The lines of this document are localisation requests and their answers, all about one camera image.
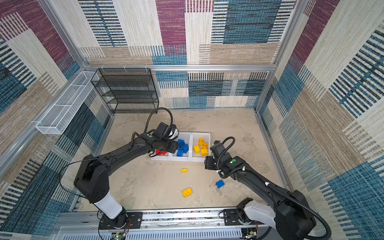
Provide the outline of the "yellow lego brick bottom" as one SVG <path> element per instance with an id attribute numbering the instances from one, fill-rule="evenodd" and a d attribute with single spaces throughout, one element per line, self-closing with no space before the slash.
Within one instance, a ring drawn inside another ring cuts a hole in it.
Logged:
<path id="1" fill-rule="evenodd" d="M 199 138 L 198 145 L 199 145 L 199 146 L 202 146 L 203 144 L 204 144 L 204 139 Z"/>

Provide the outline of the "blue lego brick top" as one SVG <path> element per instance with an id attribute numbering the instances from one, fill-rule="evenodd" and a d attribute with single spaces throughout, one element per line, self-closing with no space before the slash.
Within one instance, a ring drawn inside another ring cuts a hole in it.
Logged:
<path id="1" fill-rule="evenodd" d="M 178 139 L 178 145 L 183 146 L 185 144 L 185 141 L 182 139 Z"/>

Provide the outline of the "yellow lego brick studs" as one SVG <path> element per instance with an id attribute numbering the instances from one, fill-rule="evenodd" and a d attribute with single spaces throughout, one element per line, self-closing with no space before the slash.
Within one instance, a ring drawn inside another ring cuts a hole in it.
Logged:
<path id="1" fill-rule="evenodd" d="M 208 149 L 201 149 L 201 156 L 208 156 L 208 155 L 209 155 Z"/>

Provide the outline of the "yellow large lego brick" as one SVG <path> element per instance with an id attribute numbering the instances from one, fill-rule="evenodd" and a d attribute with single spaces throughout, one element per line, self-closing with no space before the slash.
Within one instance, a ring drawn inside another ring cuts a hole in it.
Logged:
<path id="1" fill-rule="evenodd" d="M 200 146 L 196 145 L 193 147 L 195 154 L 199 154 L 201 152 Z"/>

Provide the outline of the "red sloped lego brick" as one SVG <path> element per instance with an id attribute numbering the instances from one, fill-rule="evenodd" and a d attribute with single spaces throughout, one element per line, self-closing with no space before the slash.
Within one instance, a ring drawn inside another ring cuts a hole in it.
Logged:
<path id="1" fill-rule="evenodd" d="M 156 150 L 156 156 L 165 156 L 167 154 L 168 154 L 167 151 Z"/>

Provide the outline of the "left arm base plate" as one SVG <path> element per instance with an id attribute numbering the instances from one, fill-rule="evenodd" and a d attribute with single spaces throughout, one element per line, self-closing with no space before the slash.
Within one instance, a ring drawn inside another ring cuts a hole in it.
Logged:
<path id="1" fill-rule="evenodd" d="M 103 214 L 100 230 L 127 230 L 139 229 L 142 224 L 143 212 L 127 212 L 119 214 L 115 219 L 110 219 L 107 215 Z"/>

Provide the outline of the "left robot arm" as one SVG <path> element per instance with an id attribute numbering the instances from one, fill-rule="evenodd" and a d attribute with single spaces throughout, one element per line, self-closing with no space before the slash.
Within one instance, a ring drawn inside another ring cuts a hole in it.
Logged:
<path id="1" fill-rule="evenodd" d="M 74 186 L 88 201 L 101 210 L 109 219 L 122 215 L 124 208 L 110 192 L 109 176 L 130 161 L 156 150 L 175 153 L 178 149 L 179 130 L 176 125 L 161 122 L 155 130 L 142 134 L 133 133 L 131 141 L 104 155 L 84 157 Z"/>

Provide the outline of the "blue lego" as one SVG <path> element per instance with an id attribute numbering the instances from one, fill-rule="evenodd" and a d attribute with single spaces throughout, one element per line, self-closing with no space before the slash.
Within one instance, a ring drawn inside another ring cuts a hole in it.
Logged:
<path id="1" fill-rule="evenodd" d="M 187 154 L 189 152 L 189 145 L 188 144 L 184 144 L 183 152 L 184 152 L 184 154 Z"/>

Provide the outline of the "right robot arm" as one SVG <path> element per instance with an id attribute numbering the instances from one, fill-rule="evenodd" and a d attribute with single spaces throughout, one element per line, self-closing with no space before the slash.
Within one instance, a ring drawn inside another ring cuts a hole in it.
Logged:
<path id="1" fill-rule="evenodd" d="M 215 141 L 210 148 L 212 156 L 205 159 L 205 168 L 217 171 L 221 179 L 232 178 L 244 184 L 266 202 L 261 205 L 245 198 L 236 207 L 238 222 L 242 225 L 261 222 L 276 229 L 284 240 L 316 239 L 310 232 L 317 224 L 318 214 L 310 209 L 305 196 L 274 184 L 241 157 L 232 157 L 229 149 L 223 142 Z"/>

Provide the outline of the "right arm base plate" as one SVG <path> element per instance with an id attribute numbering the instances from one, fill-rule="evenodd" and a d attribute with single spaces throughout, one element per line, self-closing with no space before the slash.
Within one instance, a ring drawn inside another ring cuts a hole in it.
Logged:
<path id="1" fill-rule="evenodd" d="M 219 212 L 218 216 L 224 220 L 225 226 L 256 226 L 264 224 L 247 219 L 245 213 L 240 213 L 237 209 L 224 209 Z"/>

